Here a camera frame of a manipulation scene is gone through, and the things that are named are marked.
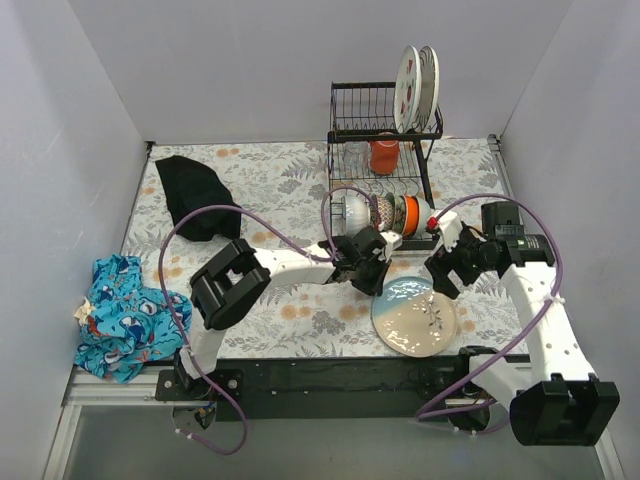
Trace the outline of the cream pink bowl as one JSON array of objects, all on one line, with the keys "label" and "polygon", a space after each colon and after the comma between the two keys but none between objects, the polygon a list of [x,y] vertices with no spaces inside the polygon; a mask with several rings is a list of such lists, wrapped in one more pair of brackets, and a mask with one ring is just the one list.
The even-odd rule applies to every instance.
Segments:
[{"label": "cream pink bowl", "polygon": [[368,203],[359,196],[345,195],[342,200],[344,233],[354,236],[371,224]]}]

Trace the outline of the blue patterned dark bowl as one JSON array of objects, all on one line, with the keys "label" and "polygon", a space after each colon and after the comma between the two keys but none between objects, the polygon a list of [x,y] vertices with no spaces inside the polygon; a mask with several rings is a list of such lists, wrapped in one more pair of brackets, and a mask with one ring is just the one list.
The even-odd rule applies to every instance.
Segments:
[{"label": "blue patterned dark bowl", "polygon": [[370,205],[370,223],[379,231],[388,231],[385,221],[388,219],[389,204],[384,197],[374,195],[372,199],[374,202]]}]

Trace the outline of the beige and blue plate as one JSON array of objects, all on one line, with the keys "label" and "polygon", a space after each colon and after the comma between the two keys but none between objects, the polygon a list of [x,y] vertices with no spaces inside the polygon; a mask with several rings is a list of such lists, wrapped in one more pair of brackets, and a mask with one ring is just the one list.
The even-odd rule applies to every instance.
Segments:
[{"label": "beige and blue plate", "polygon": [[436,292],[431,280],[415,276],[385,284],[373,299],[371,319],[389,348],[413,358],[442,353],[458,334],[454,302]]}]

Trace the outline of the white bowl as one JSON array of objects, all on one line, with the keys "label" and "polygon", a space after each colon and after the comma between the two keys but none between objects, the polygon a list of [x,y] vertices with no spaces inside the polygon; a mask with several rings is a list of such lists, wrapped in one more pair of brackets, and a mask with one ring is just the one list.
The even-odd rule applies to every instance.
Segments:
[{"label": "white bowl", "polygon": [[419,196],[415,196],[418,205],[418,224],[415,235],[421,236],[427,232],[428,222],[432,215],[432,208],[428,202]]}]

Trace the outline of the black wire dish rack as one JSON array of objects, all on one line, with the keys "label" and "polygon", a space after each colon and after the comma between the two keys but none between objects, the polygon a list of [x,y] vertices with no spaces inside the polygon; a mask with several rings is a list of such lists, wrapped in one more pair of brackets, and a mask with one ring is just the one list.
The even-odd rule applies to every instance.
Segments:
[{"label": "black wire dish rack", "polygon": [[442,114],[436,111],[422,132],[400,133],[394,93],[393,82],[331,85],[329,186],[353,185],[378,197],[416,196],[433,206],[427,160],[443,134]]}]

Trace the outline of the clear faceted glass tumbler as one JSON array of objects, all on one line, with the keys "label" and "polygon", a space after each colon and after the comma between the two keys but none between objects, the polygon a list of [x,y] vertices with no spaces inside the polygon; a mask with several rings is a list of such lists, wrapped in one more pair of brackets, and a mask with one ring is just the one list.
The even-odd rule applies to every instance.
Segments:
[{"label": "clear faceted glass tumbler", "polygon": [[368,142],[346,142],[343,149],[343,161],[347,171],[357,171],[365,167],[369,157]]}]

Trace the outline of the orange ceramic mug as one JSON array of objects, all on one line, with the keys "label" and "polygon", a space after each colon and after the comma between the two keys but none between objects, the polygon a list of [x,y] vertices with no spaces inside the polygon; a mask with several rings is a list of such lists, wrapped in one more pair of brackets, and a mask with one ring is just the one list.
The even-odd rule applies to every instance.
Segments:
[{"label": "orange ceramic mug", "polygon": [[391,132],[382,132],[380,139],[370,141],[371,157],[369,166],[378,175],[392,174],[398,165],[399,141]]}]

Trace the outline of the white plate red motifs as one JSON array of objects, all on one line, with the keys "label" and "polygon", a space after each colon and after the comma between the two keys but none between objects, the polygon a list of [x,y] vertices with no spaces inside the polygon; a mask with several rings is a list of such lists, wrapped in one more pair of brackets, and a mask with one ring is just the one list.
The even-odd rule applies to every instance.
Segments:
[{"label": "white plate red motifs", "polygon": [[414,46],[407,46],[402,55],[394,89],[394,122],[399,134],[407,133],[415,121],[420,94],[422,75],[419,52]]}]

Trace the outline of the blue striped white plate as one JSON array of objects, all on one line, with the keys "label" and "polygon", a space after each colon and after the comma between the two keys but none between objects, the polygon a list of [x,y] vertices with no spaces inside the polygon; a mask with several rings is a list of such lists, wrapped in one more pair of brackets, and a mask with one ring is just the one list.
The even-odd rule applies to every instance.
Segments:
[{"label": "blue striped white plate", "polygon": [[428,130],[435,120],[440,88],[439,59],[435,50],[424,46],[420,52],[421,61],[421,95],[418,110],[418,126],[420,131]]}]

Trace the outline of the green celadon bowl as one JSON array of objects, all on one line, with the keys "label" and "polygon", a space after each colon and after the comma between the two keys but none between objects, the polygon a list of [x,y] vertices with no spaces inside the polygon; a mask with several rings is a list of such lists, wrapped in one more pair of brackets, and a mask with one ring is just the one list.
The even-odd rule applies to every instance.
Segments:
[{"label": "green celadon bowl", "polygon": [[394,202],[394,197],[396,195],[392,194],[391,192],[388,192],[385,194],[384,199],[387,201],[387,203],[389,204],[389,208],[388,208],[388,219],[385,221],[385,226],[387,228],[387,230],[393,231],[393,223],[394,223],[394,214],[395,214],[395,202]]}]

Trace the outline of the orange bowl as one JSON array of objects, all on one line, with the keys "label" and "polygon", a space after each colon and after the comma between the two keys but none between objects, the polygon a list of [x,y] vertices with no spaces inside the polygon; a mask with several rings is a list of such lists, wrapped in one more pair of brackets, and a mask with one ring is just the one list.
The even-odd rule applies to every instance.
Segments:
[{"label": "orange bowl", "polygon": [[412,237],[418,229],[420,218],[419,204],[413,196],[404,195],[403,200],[405,203],[405,222],[402,235],[404,237]]}]

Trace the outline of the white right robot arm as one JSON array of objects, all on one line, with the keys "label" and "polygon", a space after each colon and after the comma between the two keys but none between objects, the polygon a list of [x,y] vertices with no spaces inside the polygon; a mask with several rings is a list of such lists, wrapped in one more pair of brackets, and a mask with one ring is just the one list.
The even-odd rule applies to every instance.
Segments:
[{"label": "white right robot arm", "polygon": [[426,260],[436,292],[455,299],[449,275],[472,285],[482,274],[497,274],[513,302],[521,332],[502,350],[471,353],[452,373],[452,385],[415,414],[418,421],[442,415],[439,404],[458,392],[485,391],[502,405],[516,440],[525,446],[594,446],[620,403],[617,386],[601,380],[572,330],[560,294],[564,265],[551,232],[529,234],[521,221],[538,215],[501,194],[485,195],[482,232],[475,235],[453,206],[435,211],[427,222],[442,244]]}]

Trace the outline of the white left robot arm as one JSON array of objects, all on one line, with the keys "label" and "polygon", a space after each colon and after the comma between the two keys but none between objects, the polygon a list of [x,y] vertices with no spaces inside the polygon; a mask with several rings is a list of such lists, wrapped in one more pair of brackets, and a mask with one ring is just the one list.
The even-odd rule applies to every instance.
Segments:
[{"label": "white left robot arm", "polygon": [[367,296],[379,296],[391,256],[401,244],[401,235],[371,226],[301,252],[231,241],[190,280],[193,313],[176,361],[178,387],[193,400],[211,392],[211,373],[226,331],[246,317],[263,293],[280,286],[349,282]]}]

